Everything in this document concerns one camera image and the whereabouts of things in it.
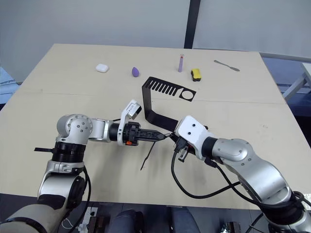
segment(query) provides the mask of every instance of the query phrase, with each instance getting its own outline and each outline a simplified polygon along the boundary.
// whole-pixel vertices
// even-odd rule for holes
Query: purple makeup sponge
[[[139,76],[139,71],[138,71],[138,69],[137,69],[136,67],[133,67],[133,69],[132,69],[132,75],[133,75],[134,77],[138,77],[138,76]]]

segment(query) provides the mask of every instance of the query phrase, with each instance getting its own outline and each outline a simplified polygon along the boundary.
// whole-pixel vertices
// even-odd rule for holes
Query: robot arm
[[[129,122],[140,110],[141,106],[132,100],[122,112],[120,124],[112,120],[91,119],[81,114],[61,117],[57,122],[59,135],[54,148],[36,149],[53,153],[38,191],[37,204],[25,206],[1,222],[0,232],[56,231],[61,221],[82,201],[87,181],[79,174],[84,171],[87,177],[83,157],[88,140],[106,143],[117,141],[119,145],[136,146],[139,140],[165,139],[166,136],[158,131],[140,129],[140,124]]]
[[[311,217],[279,170],[259,158],[252,146],[241,139],[215,138],[191,116],[176,127],[175,135],[194,148],[196,157],[216,167],[216,161],[238,176],[241,185],[258,203],[272,231],[311,232]]]

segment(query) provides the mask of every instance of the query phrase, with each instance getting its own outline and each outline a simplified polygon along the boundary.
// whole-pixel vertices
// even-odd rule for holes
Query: wooden table
[[[180,54],[185,56],[182,73],[177,72]],[[107,64],[109,71],[97,72],[98,63]],[[131,75],[132,67],[139,69],[139,77]],[[200,69],[200,82],[191,80],[192,68]],[[157,113],[178,120],[192,115],[218,137],[248,140],[293,190],[311,193],[310,147],[257,52],[68,44],[55,44],[0,112],[0,192],[36,196],[51,154],[33,150],[54,146],[58,119],[73,113],[119,118],[131,99],[142,105],[141,86],[149,76],[197,91],[192,102],[152,93]],[[142,128],[167,133],[148,123],[143,112],[135,121]],[[171,176],[173,142],[169,139],[156,143],[140,171],[150,146],[148,142],[137,147],[89,142],[84,159],[92,182],[91,200],[256,208],[231,190],[205,200],[184,195]],[[195,156],[176,162],[175,171],[193,194],[226,186],[217,170]],[[232,181],[237,180],[225,171]]]

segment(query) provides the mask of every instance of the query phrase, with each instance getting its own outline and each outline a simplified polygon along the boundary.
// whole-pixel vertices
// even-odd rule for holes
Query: jeans
[[[173,207],[171,210],[171,224],[174,233],[200,233],[192,214],[186,207]],[[109,227],[108,233],[135,233],[137,230],[141,229],[142,226],[143,220],[141,212],[126,210],[115,217]]]
[[[192,214],[186,207],[172,207],[172,227],[174,233],[200,233]]]
[[[136,211],[126,210],[112,221],[108,233],[135,233]]]

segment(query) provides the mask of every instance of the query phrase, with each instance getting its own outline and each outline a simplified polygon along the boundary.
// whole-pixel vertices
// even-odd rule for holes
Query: black cable
[[[175,160],[176,160],[176,155],[177,155],[177,152],[174,151],[174,155],[173,155],[173,158],[172,158],[172,163],[171,163],[171,172],[172,172],[172,175],[173,175],[173,178],[177,184],[177,186],[181,189],[181,191],[184,192],[184,194],[186,194],[187,196],[191,197],[191,198],[195,198],[195,199],[205,199],[205,198],[210,198],[210,197],[213,197],[217,194],[220,194],[230,188],[233,188],[234,186],[237,186],[240,184],[240,182],[235,182],[235,183],[232,183],[222,189],[219,189],[213,193],[210,193],[210,194],[207,194],[207,195],[203,195],[203,196],[197,196],[197,195],[193,195],[191,193],[189,193],[186,189],[184,189],[184,187],[181,185],[181,183],[178,181],[176,175],[175,175],[175,171],[174,171],[174,165],[175,165]]]
[[[149,150],[149,152],[148,152],[148,155],[147,155],[146,158],[144,159],[144,162],[142,162],[142,165],[141,165],[140,170],[142,170],[142,168],[144,167],[145,162],[146,162],[146,160],[149,158],[149,155],[150,155],[151,150],[152,150],[152,148],[154,147],[155,143],[156,143],[156,142],[153,142],[153,144],[152,144],[152,146],[151,146],[151,148],[150,148],[150,150]]]
[[[69,216],[70,212],[71,212],[71,210],[68,210],[67,213],[64,215],[64,217],[62,218],[62,220],[60,221],[60,223],[58,225],[56,233],[59,232],[59,227],[62,225],[62,222]]]
[[[87,170],[86,170],[86,167],[84,166],[83,168],[83,172],[86,176],[86,182],[88,183],[88,195],[87,195],[87,201],[86,201],[86,206],[81,214],[81,216],[79,217],[79,219],[76,221],[76,223],[73,225],[73,227],[71,228],[71,230],[69,231],[69,233],[72,233],[76,227],[79,225],[79,223],[81,222],[81,220],[83,219],[84,215],[86,214],[86,210],[87,210],[87,207],[88,207],[88,204],[89,204],[89,200],[90,200],[90,197],[91,197],[91,180],[88,176],[88,173],[87,173]]]
[[[310,206],[311,207],[311,202],[309,202],[307,199],[305,199],[305,198],[303,198],[303,200],[302,200],[303,202],[305,202],[308,206]]]
[[[224,179],[227,181],[227,183],[229,185],[231,185],[231,181],[229,180],[229,178],[226,176],[226,174],[224,173],[224,171],[218,166],[216,165],[216,168],[220,171],[220,173],[223,175]],[[288,202],[285,202],[285,203],[280,203],[280,204],[276,204],[276,205],[270,205],[270,204],[264,204],[264,203],[261,203],[261,202],[258,202],[258,201],[255,201],[255,200],[252,200],[248,197],[246,197],[245,195],[243,195],[242,193],[240,193],[235,187],[232,187],[233,191],[238,194],[241,198],[243,198],[244,200],[254,204],[254,205],[257,205],[259,208],[265,208],[265,209],[279,209],[279,208],[284,208],[284,207],[289,207],[291,205],[294,205],[296,204],[297,202],[301,202],[304,198],[303,194],[300,193],[300,192],[297,192],[297,191],[294,191],[294,194],[296,197],[298,197],[298,199],[296,199],[295,201],[291,202],[291,203],[288,203]]]
[[[256,230],[256,231],[258,231],[258,232],[265,233],[265,232],[263,232],[263,231],[261,231],[261,230],[258,230],[257,228],[255,228],[255,227],[253,227],[253,226],[250,226],[250,228],[253,228],[254,230]]]
[[[249,233],[252,230],[251,226],[255,226],[256,223],[259,221],[259,219],[261,219],[263,216],[263,213],[261,213],[260,215],[257,216],[257,218],[255,218],[255,220],[252,222],[252,224],[249,226],[249,228],[247,229],[247,231],[245,233]]]

